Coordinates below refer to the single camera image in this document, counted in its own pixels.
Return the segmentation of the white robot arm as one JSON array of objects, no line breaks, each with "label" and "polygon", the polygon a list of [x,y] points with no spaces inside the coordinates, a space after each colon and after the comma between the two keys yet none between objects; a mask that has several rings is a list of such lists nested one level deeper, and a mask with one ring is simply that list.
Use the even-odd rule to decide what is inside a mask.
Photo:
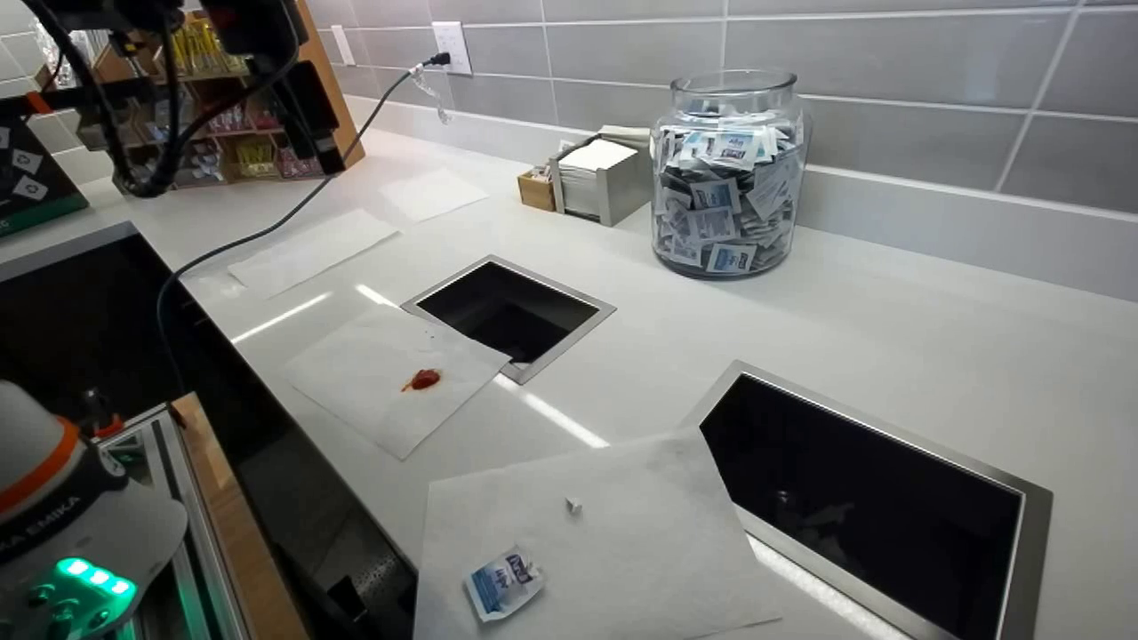
[{"label": "white robot arm", "polygon": [[220,45],[213,73],[236,82],[236,91],[206,106],[185,106],[201,78],[180,45],[192,20],[185,0],[22,2],[58,45],[71,85],[58,89],[40,73],[40,85],[2,111],[73,111],[79,138],[111,156],[115,186],[136,198],[165,194],[179,180],[185,147],[246,98],[265,102],[297,161],[314,161],[323,175],[349,162],[297,0],[194,0]]}]

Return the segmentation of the white orange robot base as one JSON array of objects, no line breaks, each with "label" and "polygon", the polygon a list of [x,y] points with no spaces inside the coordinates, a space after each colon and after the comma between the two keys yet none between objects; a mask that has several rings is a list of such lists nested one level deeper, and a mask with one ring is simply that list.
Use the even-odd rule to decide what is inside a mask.
[{"label": "white orange robot base", "polygon": [[106,640],[170,564],[188,513],[0,379],[0,640]]}]

